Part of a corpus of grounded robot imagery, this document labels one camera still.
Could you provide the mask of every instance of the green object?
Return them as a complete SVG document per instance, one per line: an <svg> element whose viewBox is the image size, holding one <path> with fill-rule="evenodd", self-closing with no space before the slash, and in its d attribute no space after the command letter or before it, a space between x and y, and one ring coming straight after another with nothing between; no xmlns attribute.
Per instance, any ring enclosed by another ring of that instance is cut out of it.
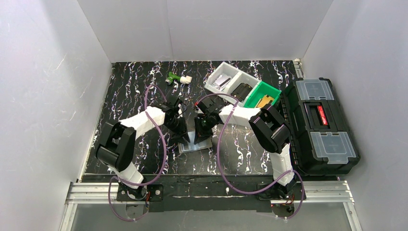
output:
<svg viewBox="0 0 408 231"><path fill-rule="evenodd" d="M175 79L180 81L180 78L181 78L180 76L176 76L175 74L173 74L173 72L170 71L168 73L168 77L166 78L166 83L168 85L171 85Z"/></svg>
<svg viewBox="0 0 408 231"><path fill-rule="evenodd" d="M252 94L248 96L248 99L246 100L245 105L243 107L255 108L259 100L262 99L265 95L269 95L270 97L275 99L272 102L272 105L274 105L279 100L281 91L261 81L255 87Z"/></svg>

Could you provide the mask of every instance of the yellow object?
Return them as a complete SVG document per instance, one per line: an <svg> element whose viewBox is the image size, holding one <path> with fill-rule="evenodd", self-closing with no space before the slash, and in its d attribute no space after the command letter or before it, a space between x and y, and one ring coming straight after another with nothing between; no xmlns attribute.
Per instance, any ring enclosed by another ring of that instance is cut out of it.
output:
<svg viewBox="0 0 408 231"><path fill-rule="evenodd" d="M270 97L268 95L265 95L262 99L260 99L258 101L258 103L256 104L255 107L262 108L265 105L267 105L268 103L272 103L274 100L275 100L274 98L272 98L272 97Z"/></svg>

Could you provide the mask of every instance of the white wall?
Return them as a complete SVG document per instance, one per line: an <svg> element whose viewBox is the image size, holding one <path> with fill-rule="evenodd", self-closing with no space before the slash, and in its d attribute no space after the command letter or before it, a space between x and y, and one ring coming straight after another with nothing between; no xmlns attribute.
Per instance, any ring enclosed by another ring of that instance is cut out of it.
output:
<svg viewBox="0 0 408 231"><path fill-rule="evenodd" d="M111 62L301 58L332 0L78 0Z"/></svg>
<svg viewBox="0 0 408 231"><path fill-rule="evenodd" d="M408 2L335 0L304 58L333 81L361 153L347 176L364 230L406 230Z"/></svg>
<svg viewBox="0 0 408 231"><path fill-rule="evenodd" d="M76 0L0 7L1 230L58 230L111 65Z"/></svg>

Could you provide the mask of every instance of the transparent compartment lid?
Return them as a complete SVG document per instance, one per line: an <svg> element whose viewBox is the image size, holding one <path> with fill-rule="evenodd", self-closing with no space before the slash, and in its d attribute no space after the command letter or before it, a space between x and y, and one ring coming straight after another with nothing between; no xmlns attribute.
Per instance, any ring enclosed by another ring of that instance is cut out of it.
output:
<svg viewBox="0 0 408 231"><path fill-rule="evenodd" d="M356 157L347 132L311 132L316 156L329 159L327 164L347 164L349 157Z"/></svg>
<svg viewBox="0 0 408 231"><path fill-rule="evenodd" d="M334 100L329 83L320 79L296 81L300 100Z"/></svg>

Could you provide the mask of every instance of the black marble tabletop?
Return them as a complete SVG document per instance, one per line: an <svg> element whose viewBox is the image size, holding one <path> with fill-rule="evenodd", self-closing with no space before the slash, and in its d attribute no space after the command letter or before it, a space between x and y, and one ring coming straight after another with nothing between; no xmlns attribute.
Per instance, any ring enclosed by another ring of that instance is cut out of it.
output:
<svg viewBox="0 0 408 231"><path fill-rule="evenodd" d="M98 140L101 126L108 120L121 120L144 110L144 91L150 84L159 86L165 94L176 95L187 105L185 117L189 131L194 130L194 103L211 92L204 89L208 76L222 61L194 62L131 62L115 63L109 88L103 104L101 117L95 134ZM283 90L297 78L292 61L226 61L232 66ZM179 76L191 76L189 85L175 82L168 86L168 72ZM160 102L161 95L152 90L149 103ZM212 139L213 148L180 154L176 144L168 145L168 158L164 174L214 175L219 174L216 163L216 145L222 125ZM169 131L162 126L166 140ZM272 174L269 154L260 146L254 133L246 127L228 125L220 147L224 172L230 175ZM158 132L153 129L136 140L133 162L142 174L157 174L163 160L163 147ZM113 174L95 158L94 147L87 161L85 175Z"/></svg>

